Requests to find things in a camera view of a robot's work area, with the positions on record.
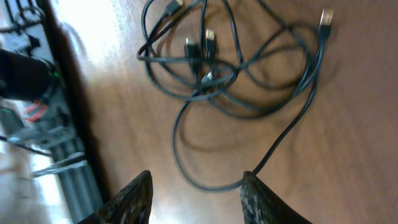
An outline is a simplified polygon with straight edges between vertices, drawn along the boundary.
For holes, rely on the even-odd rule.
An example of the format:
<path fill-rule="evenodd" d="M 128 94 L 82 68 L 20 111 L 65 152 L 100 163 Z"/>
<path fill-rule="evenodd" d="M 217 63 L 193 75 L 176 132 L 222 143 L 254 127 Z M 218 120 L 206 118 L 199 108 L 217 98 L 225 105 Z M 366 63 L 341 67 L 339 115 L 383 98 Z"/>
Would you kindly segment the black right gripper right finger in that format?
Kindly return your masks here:
<path fill-rule="evenodd" d="M 245 224 L 310 224 L 250 171 L 243 174 L 240 196 Z"/>

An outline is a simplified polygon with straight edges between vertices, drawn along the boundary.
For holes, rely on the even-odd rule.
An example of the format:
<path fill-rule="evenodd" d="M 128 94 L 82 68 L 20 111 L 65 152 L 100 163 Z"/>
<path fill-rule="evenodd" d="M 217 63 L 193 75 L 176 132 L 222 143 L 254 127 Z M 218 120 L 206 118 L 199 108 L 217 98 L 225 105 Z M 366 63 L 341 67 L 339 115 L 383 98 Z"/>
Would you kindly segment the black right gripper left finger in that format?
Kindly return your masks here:
<path fill-rule="evenodd" d="M 148 224 L 152 199 L 152 175 L 149 170 L 144 170 L 99 210 L 78 224 Z"/>

